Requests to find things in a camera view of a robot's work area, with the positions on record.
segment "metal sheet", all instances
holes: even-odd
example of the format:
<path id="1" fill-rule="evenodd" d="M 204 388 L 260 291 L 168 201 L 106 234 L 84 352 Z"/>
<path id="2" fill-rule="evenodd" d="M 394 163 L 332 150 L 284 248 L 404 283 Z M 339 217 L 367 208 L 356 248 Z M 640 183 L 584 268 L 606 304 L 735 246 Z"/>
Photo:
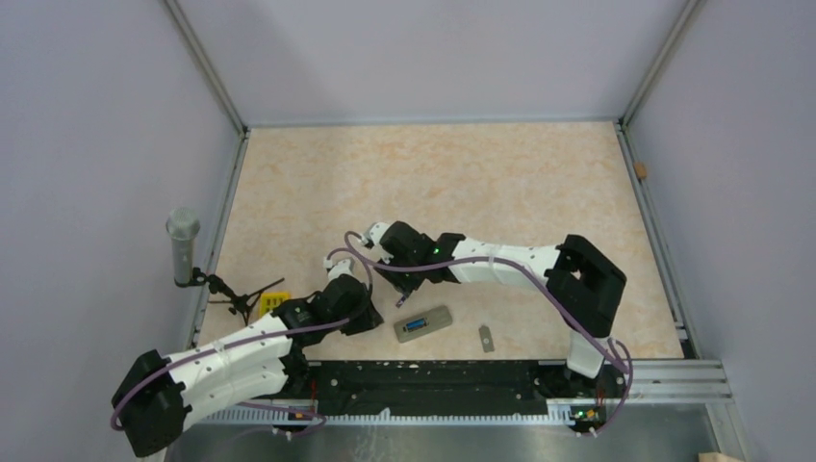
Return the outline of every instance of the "metal sheet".
<path id="1" fill-rule="evenodd" d="M 552 427 L 336 426 L 291 443 L 259 431 L 224 444 L 248 428 L 195 426 L 166 461 L 687 462 L 717 449 L 703 405 L 628 406 L 598 439 L 561 436 L 560 428 Z"/>

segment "microphone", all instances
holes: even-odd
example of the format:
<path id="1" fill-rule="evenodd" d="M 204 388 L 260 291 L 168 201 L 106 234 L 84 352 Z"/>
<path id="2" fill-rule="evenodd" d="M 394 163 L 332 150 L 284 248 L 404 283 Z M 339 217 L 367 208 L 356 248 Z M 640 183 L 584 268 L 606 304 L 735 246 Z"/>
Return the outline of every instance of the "microphone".
<path id="1" fill-rule="evenodd" d="M 166 230 L 173 244 L 173 279 L 178 287 L 192 282 L 192 245 L 200 229 L 193 209 L 179 207 L 170 212 Z"/>

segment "wooden piece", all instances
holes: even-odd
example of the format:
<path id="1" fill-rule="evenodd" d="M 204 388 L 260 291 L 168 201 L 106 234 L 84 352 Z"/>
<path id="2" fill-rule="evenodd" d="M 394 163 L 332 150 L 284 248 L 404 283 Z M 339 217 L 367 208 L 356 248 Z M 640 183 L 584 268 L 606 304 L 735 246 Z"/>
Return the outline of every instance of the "wooden piece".
<path id="1" fill-rule="evenodd" d="M 719 452 L 707 452 L 705 454 L 700 454 L 698 459 L 699 462 L 742 462 L 741 460 L 733 457 L 722 455 Z"/>
<path id="2" fill-rule="evenodd" d="M 642 162 L 635 162 L 633 165 L 635 167 L 635 177 L 640 181 L 645 180 L 647 175 L 646 164 Z"/>

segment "metal profile frame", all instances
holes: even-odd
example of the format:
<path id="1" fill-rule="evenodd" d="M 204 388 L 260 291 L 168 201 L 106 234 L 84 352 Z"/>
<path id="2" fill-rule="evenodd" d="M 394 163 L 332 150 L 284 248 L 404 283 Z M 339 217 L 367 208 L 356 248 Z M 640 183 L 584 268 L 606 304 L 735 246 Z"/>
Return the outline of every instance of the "metal profile frame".
<path id="1" fill-rule="evenodd" d="M 187 16 L 184 14 L 181 6 L 178 4 L 178 1 L 160 0 L 160 2 L 165 7 L 167 15 L 173 21 L 173 25 L 176 27 L 176 30 L 181 36 L 184 45 L 187 47 L 195 66 L 198 68 L 198 71 L 201 72 L 201 75 L 204 77 L 204 81 L 207 83 L 207 86 L 210 88 L 210 91 L 216 98 L 218 105 L 221 107 L 227 117 L 229 117 L 230 123 L 232 123 L 233 128 L 235 128 L 235 131 L 238 132 L 239 136 L 246 136 L 248 130 L 246 124 L 243 123 L 241 116 L 238 114 L 238 110 L 236 109 L 235 104 L 232 102 L 229 92 L 227 91 L 223 82 L 221 82 L 221 78 L 218 76 L 213 63 L 210 61 L 210 58 L 207 56 L 207 53 L 204 50 L 204 46 L 201 45 L 201 41 L 198 39 L 198 36 L 192 29 L 192 26 L 187 20 Z"/>
<path id="2" fill-rule="evenodd" d="M 207 85 L 211 89 L 221 109 L 230 119 L 230 123 L 239 133 L 240 142 L 235 154 L 236 161 L 233 165 L 230 181 L 226 191 L 223 193 L 223 202 L 219 207 L 219 219 L 217 231 L 208 243 L 206 248 L 211 249 L 203 267 L 206 271 L 213 271 L 217 265 L 218 254 L 220 253 L 226 230 L 227 221 L 235 197 L 238 179 L 241 173 L 243 158 L 248 145 L 249 129 L 243 123 L 235 104 L 229 96 L 226 87 L 220 80 L 213 67 L 204 47 L 198 40 L 195 31 L 190 25 L 182 8 L 177 0 L 160 0 L 165 6 L 166 12 L 172 19 L 185 46 L 204 77 Z M 644 102 L 649 97 L 651 89 L 657 83 L 666 64 L 671 60 L 680 40 L 685 35 L 689 26 L 699 14 L 704 0 L 688 0 L 679 18 L 672 28 L 666 40 L 643 81 L 634 93 L 632 100 L 625 109 L 625 113 L 617 121 L 615 128 L 621 149 L 624 153 L 624 161 L 627 171 L 632 181 L 635 197 L 649 234 L 652 252 L 660 272 L 661 280 L 664 284 L 667 298 L 675 316 L 677 333 L 681 341 L 690 340 L 691 345 L 699 338 L 696 335 L 693 324 L 688 319 L 688 314 L 684 310 L 684 297 L 676 283 L 675 270 L 668 254 L 668 249 L 663 240 L 659 222 L 653 211 L 648 188 L 642 184 L 634 175 L 634 163 L 636 154 L 631 144 L 628 127 L 631 121 L 637 116 Z M 194 321 L 189 336 L 189 344 L 195 345 L 204 318 L 204 311 L 207 306 L 208 293 L 199 290 L 194 301 Z M 636 360 L 635 376 L 632 387 L 630 401 L 633 404 L 659 404 L 659 405 L 680 405 L 702 403 L 706 405 L 711 428 L 715 435 L 720 451 L 727 455 L 739 457 L 742 460 L 749 460 L 749 452 L 746 450 L 746 440 L 744 430 L 734 406 L 733 396 L 727 383 L 727 378 L 722 364 L 718 360 Z M 554 400 L 553 407 L 583 405 L 586 404 L 581 399 Z M 388 420 L 388 416 L 374 416 L 378 419 Z M 232 423 L 244 424 L 242 419 L 233 419 Z"/>

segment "beige table surface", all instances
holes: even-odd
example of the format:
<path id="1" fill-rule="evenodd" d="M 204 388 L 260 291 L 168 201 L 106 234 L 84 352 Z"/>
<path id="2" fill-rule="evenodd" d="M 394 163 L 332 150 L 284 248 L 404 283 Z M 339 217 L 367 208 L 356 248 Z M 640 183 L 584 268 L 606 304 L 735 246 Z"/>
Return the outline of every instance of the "beige table surface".
<path id="1" fill-rule="evenodd" d="M 253 129 L 217 274 L 237 293 L 279 277 L 306 296 L 326 284 L 322 259 L 346 230 L 402 220 L 436 239 L 549 245 L 567 234 L 593 242 L 626 274 L 612 329 L 637 358 L 681 357 L 675 324 L 607 122 Z M 492 284 L 424 283 L 400 309 L 375 275 L 380 327 L 339 332 L 310 359 L 564 358 L 569 328 L 541 295 Z M 392 324 L 445 304 L 453 325 L 406 344 Z M 486 324 L 496 351 L 485 353 Z M 200 342 L 243 327 L 224 305 L 205 313 Z"/>

